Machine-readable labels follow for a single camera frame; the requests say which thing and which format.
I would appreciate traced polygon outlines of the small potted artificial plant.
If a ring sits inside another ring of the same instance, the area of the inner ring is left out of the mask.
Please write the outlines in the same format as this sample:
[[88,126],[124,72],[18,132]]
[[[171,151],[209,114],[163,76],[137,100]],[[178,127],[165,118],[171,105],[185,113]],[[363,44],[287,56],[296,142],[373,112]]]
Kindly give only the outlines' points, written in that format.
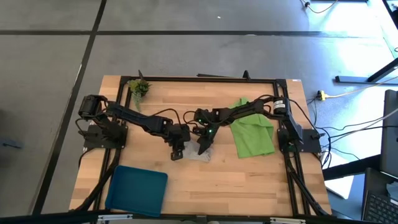
[[143,102],[143,97],[145,97],[149,91],[151,84],[144,79],[136,79],[129,80],[128,85],[132,94],[134,106],[138,112],[141,112],[141,103]]

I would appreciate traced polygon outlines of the white paper sheet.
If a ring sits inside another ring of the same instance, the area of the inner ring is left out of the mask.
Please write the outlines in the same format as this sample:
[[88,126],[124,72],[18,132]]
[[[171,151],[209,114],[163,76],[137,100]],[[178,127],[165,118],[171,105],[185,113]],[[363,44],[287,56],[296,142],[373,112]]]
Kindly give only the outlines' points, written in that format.
[[[349,162],[349,160],[346,160],[344,157],[341,157],[338,154],[331,152],[328,160],[326,161],[326,156],[324,156],[322,162],[325,162],[325,164],[322,167],[322,170],[326,170],[327,168],[332,168],[334,166],[346,164]],[[339,179],[326,180],[325,186],[327,190],[333,192],[339,197],[343,199],[348,199],[353,181],[354,181],[354,176],[351,175],[351,176],[341,177]]]

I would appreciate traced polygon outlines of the black stand leg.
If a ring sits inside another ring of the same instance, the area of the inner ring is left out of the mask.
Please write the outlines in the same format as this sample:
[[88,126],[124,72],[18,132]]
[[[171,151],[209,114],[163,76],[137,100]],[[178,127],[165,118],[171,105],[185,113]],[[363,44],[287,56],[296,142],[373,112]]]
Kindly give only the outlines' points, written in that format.
[[385,79],[390,73],[398,70],[398,58],[382,67],[376,73],[370,77],[353,77],[353,76],[342,76],[338,75],[335,77],[335,82],[337,83],[360,83],[360,84],[380,84],[387,83],[388,80]]

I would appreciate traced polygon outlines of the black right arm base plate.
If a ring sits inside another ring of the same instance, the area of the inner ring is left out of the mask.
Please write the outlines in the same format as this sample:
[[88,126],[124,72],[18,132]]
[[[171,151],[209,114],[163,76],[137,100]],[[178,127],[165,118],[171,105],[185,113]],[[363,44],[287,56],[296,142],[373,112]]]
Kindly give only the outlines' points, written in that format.
[[282,152],[321,152],[320,135],[314,129],[301,129],[298,133],[288,129],[278,129],[277,137]]

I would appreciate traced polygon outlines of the black laptop keyboard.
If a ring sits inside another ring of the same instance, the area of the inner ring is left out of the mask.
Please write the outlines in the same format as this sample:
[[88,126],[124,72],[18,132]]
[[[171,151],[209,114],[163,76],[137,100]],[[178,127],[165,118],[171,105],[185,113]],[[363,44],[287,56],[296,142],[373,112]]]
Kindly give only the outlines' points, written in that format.
[[398,224],[398,179],[366,169],[361,218],[367,222]]

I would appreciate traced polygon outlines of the grey microfiber towel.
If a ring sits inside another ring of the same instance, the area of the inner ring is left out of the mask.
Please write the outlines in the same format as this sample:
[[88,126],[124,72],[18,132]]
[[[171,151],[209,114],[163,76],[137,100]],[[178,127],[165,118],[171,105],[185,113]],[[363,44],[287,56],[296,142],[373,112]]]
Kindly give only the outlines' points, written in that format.
[[203,154],[199,155],[200,145],[196,141],[189,141],[184,143],[183,158],[195,161],[210,162],[213,154],[213,148],[209,147]]

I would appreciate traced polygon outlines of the silver metal bracket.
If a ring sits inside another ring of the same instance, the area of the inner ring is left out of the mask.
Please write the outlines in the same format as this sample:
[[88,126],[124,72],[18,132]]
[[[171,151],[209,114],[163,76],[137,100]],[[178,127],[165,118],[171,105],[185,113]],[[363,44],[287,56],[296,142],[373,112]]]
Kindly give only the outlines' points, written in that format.
[[270,217],[270,224],[306,224],[306,220],[296,218]]
[[132,219],[133,214],[110,214],[110,215],[99,215],[98,216],[98,221],[101,222],[110,222],[110,221],[115,221],[115,220],[128,220]]

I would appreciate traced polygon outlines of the green microfiber towel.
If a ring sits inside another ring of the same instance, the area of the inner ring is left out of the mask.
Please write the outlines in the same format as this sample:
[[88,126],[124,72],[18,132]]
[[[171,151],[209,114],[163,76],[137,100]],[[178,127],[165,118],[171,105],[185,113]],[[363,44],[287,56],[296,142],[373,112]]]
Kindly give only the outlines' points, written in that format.
[[252,114],[236,119],[230,128],[240,159],[275,153],[274,125],[264,115]]

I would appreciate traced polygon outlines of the dark monitor panel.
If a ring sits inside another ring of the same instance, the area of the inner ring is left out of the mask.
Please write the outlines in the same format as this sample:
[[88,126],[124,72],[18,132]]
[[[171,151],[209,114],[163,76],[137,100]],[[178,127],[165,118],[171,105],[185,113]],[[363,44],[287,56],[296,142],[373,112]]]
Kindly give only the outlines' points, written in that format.
[[398,178],[398,91],[386,90],[381,139],[381,170]]

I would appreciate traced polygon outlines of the dark floor beam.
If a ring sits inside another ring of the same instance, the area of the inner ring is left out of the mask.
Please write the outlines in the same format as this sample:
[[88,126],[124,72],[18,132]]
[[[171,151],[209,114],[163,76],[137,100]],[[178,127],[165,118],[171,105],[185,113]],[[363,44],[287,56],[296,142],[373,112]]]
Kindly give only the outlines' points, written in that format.
[[330,167],[324,169],[322,172],[324,180],[334,180],[351,175],[362,174],[367,168],[379,170],[380,163],[381,155],[379,154],[346,164]]

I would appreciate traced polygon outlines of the blue plastic tray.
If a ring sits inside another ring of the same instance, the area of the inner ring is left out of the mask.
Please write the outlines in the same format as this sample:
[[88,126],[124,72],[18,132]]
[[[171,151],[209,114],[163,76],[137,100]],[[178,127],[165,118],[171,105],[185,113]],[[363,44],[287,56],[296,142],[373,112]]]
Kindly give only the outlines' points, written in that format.
[[158,217],[162,211],[168,175],[164,172],[117,166],[105,207]]

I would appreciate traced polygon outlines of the black aluminium table frame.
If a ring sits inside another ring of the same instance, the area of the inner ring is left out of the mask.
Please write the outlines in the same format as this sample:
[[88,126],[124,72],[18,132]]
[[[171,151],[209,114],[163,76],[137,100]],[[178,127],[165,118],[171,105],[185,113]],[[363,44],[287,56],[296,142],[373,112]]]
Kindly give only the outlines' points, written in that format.
[[[144,114],[191,119],[197,108],[228,107],[240,97],[253,100],[278,93],[294,99],[294,119],[304,128],[309,127],[300,80],[287,80],[285,86],[277,85],[274,80],[242,78],[152,77],[149,82],[151,87],[142,104]],[[168,175],[163,214],[248,217],[292,214],[281,152],[239,159],[227,127],[217,132],[210,162],[172,161],[170,152],[161,138],[129,125],[120,163]]]

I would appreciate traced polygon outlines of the grey floor object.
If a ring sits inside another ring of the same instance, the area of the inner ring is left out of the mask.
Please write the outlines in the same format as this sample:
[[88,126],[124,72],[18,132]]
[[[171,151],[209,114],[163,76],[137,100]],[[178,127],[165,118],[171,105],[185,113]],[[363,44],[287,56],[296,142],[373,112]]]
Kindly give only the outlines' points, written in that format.
[[4,147],[13,147],[16,149],[21,149],[22,144],[20,142],[14,141],[12,139],[2,139],[0,138],[0,145]]

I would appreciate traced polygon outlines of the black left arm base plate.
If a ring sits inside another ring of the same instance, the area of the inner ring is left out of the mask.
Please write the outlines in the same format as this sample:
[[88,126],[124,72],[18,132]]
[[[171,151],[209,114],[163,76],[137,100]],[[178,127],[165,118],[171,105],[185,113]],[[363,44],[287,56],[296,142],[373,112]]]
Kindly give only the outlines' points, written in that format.
[[123,148],[126,145],[127,126],[117,125],[115,128],[103,129],[98,125],[90,125],[87,131],[78,133],[85,139],[84,147],[94,148]]

